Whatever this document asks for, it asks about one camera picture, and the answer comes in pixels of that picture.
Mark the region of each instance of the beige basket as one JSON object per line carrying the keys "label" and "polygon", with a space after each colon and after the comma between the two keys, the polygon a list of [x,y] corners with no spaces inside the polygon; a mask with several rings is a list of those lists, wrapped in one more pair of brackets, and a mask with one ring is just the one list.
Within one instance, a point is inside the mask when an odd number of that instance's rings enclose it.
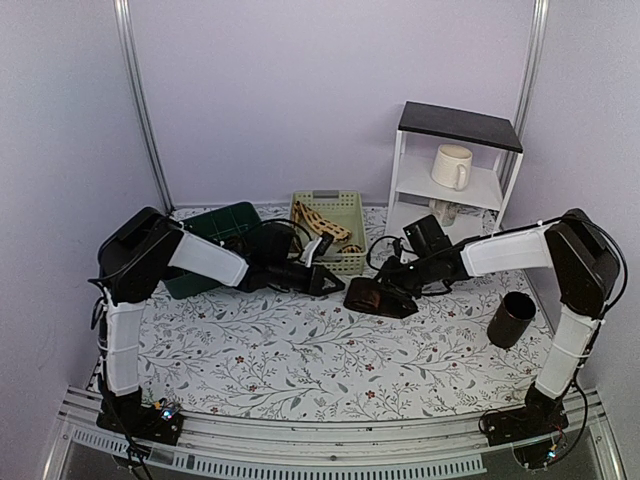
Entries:
{"label": "beige basket", "polygon": [[[293,205],[298,200],[326,219],[348,228],[352,232],[351,238],[347,242],[334,243],[329,247],[327,253],[314,263],[327,267],[336,275],[362,275],[367,256],[367,235],[364,229],[364,213],[360,194],[337,190],[295,192],[291,200],[290,212],[293,212]],[[304,220],[301,221],[301,224],[309,230]],[[317,237],[310,230],[309,233],[312,238]],[[300,238],[303,246],[308,243],[304,234],[300,235]],[[345,245],[358,245],[362,248],[362,253],[339,253],[338,250]]]}

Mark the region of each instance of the black shelf top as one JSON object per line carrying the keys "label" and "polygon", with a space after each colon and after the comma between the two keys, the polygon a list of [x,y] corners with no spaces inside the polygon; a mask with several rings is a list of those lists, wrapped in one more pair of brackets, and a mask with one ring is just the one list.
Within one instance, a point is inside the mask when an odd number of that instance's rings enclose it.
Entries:
{"label": "black shelf top", "polygon": [[407,102],[398,130],[522,153],[522,144],[509,120],[464,110]]}

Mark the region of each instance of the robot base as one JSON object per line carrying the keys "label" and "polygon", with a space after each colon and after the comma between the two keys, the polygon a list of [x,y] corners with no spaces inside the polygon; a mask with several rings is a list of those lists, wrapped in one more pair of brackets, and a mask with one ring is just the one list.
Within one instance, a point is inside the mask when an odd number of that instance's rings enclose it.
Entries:
{"label": "robot base", "polygon": [[531,415],[529,407],[521,407],[486,414],[481,422],[490,446],[546,435],[569,426],[562,402],[544,419]]}
{"label": "robot base", "polygon": [[[153,407],[139,408],[139,418],[149,420],[140,422],[132,431],[127,429],[128,433],[134,439],[149,440],[165,445],[177,445],[180,432],[182,431],[182,422],[184,421],[182,415],[176,413],[169,420],[164,420],[158,417],[158,411]],[[100,413],[96,425],[105,430],[124,435],[124,431],[113,415]]]}

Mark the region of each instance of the aluminum frame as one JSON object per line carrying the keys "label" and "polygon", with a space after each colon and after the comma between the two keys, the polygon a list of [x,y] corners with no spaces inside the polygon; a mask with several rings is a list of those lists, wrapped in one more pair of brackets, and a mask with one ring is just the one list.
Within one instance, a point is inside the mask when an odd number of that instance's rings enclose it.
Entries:
{"label": "aluminum frame", "polygon": [[116,23],[118,25],[118,35],[120,36],[120,44],[122,46],[122,55],[124,56],[124,62],[127,67],[134,105],[142,128],[142,136],[149,156],[149,163],[151,164],[151,173],[153,174],[153,179],[158,189],[158,194],[160,195],[162,207],[165,213],[171,213],[174,210],[174,203],[171,198],[171,193],[169,192],[169,185],[164,174],[162,162],[160,161],[160,155],[158,154],[158,146],[153,134],[151,117],[145,100],[142,77],[140,75],[140,65],[133,40],[129,0],[114,0],[113,3],[116,13]]}
{"label": "aluminum frame", "polygon": [[[122,454],[122,444],[126,442],[124,437],[95,426],[100,398],[94,392],[68,389],[58,413],[59,438],[49,456],[44,480],[60,478],[70,442],[82,436],[93,436],[94,448],[103,451],[113,441],[120,446],[111,445],[112,453]],[[602,474],[606,479],[623,480],[626,478],[624,470],[597,392],[587,391],[587,400],[587,432],[593,439]],[[582,397],[577,393],[569,394],[565,398],[565,410],[570,421],[566,431],[578,430],[584,414]],[[480,413],[339,423],[245,419],[189,412],[184,412],[184,415],[183,433],[176,447],[140,441],[152,449],[150,464],[200,475],[213,475],[213,472],[203,471],[205,467],[198,465],[207,465],[208,468],[213,464],[265,472],[285,468],[307,472],[310,478],[319,478],[319,473],[324,472],[350,471],[354,475],[352,478],[357,479],[365,478],[366,472],[413,470],[421,466],[426,468],[427,465],[466,461],[477,455],[548,438],[545,435],[490,447],[478,431]],[[83,444],[92,446],[89,441]]]}
{"label": "aluminum frame", "polygon": [[[544,37],[547,28],[547,16],[549,12],[549,0],[536,0],[533,9],[533,19],[531,23],[531,35],[529,36],[529,51],[527,53],[527,67],[520,88],[520,98],[518,100],[518,109],[514,121],[514,129],[522,140],[524,127],[529,114],[529,107],[533,97],[533,90],[538,76],[538,67],[540,58],[542,57],[542,49],[544,46]],[[504,190],[507,188],[509,179],[512,177],[512,171],[516,168],[513,152],[506,153],[504,161],[500,162],[498,170],[498,178],[500,185]]]}

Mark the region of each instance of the metal pole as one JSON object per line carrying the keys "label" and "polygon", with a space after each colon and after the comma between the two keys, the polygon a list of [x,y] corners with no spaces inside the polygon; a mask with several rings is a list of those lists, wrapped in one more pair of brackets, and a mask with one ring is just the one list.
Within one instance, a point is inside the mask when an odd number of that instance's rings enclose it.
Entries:
{"label": "metal pole", "polygon": [[118,34],[120,36],[120,44],[122,45],[122,54],[124,56],[129,82],[133,93],[133,100],[142,127],[142,135],[144,137],[149,162],[151,163],[151,172],[162,201],[165,213],[171,213],[174,209],[169,186],[164,175],[162,163],[158,155],[158,147],[151,128],[151,118],[147,109],[147,103],[142,88],[142,79],[140,76],[140,66],[136,55],[135,43],[133,41],[133,28],[131,26],[131,15],[129,12],[128,0],[114,0],[116,10],[116,23],[118,25]]}
{"label": "metal pole", "polygon": [[[533,89],[538,75],[538,65],[542,56],[548,11],[549,0],[536,0],[531,24],[531,35],[529,37],[527,68],[522,81],[522,87],[520,89],[518,109],[516,110],[516,118],[514,121],[514,128],[518,137],[520,137],[520,140],[522,140],[522,134],[524,133],[527,114],[529,113],[529,106],[531,105],[531,98],[533,97]],[[509,152],[506,155],[505,161],[502,162],[502,171],[498,172],[503,191],[509,184],[509,178],[513,172],[515,157],[515,153]]]}

